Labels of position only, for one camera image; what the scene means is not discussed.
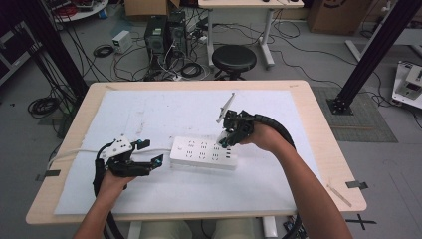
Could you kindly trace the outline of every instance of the power strip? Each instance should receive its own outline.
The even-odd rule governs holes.
[[[223,148],[214,140],[176,137],[170,152],[172,163],[234,170],[236,155],[230,148]]]

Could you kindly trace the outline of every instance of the black stool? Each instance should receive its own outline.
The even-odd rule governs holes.
[[[214,76],[216,81],[224,81],[227,77],[230,80],[245,80],[240,74],[255,67],[257,56],[246,47],[226,45],[214,51],[212,62],[220,69]]]

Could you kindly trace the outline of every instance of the white desk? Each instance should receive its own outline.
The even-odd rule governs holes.
[[[289,0],[270,0],[264,2],[263,0],[199,0],[198,4],[202,8],[208,9],[208,41],[207,41],[207,52],[208,52],[208,64],[210,67],[214,67],[212,62],[212,54],[214,52],[213,45],[213,34],[212,24],[214,22],[212,11],[215,8],[266,8],[268,9],[266,17],[266,27],[263,37],[260,38],[259,44],[264,52],[267,69],[275,66],[273,57],[271,56],[270,49],[268,48],[267,41],[270,34],[271,21],[273,19],[274,9],[283,8],[301,8],[304,7],[302,1],[292,2]]]

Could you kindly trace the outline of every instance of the cardboard box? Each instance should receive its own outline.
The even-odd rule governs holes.
[[[315,0],[308,16],[314,33],[353,35],[372,0]]]
[[[168,15],[180,0],[125,0],[126,16]]]

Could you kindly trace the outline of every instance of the desk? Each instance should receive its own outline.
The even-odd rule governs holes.
[[[358,188],[347,188],[344,182],[354,181],[353,175],[342,155],[337,142],[320,110],[314,94],[305,81],[247,81],[247,82],[179,82],[179,83],[101,83],[90,87],[74,122],[59,150],[59,154],[71,149],[79,148],[90,127],[107,91],[207,91],[207,90],[280,90],[289,91],[297,106],[305,133],[314,153],[316,164],[323,183],[339,182],[335,185],[336,191],[352,204],[344,203],[330,189],[328,193],[340,211],[362,211],[366,202]],[[55,215],[54,210],[63,191],[66,177],[75,155],[69,155],[55,161],[52,170],[60,169],[59,176],[47,177],[40,188],[29,212],[29,224],[55,224],[81,222],[83,215]],[[237,213],[196,213],[188,214],[130,214],[117,216],[116,220],[159,220],[159,219],[199,219],[223,217],[251,217],[283,215],[280,212],[263,212],[261,214]]]
[[[274,9],[284,8],[301,8],[304,7],[302,1],[292,2],[289,0],[270,0],[264,2],[263,0],[199,0],[198,4],[201,8],[208,9],[208,41],[207,41],[207,52],[208,52],[208,64],[210,67],[214,67],[212,62],[212,54],[214,52],[213,45],[213,34],[212,24],[214,22],[212,10],[215,8],[268,8],[266,27],[263,37],[260,38],[260,47],[264,52],[266,67],[267,69],[275,66],[273,57],[271,56],[270,49],[267,45],[268,36],[270,34],[271,21],[273,19]]]

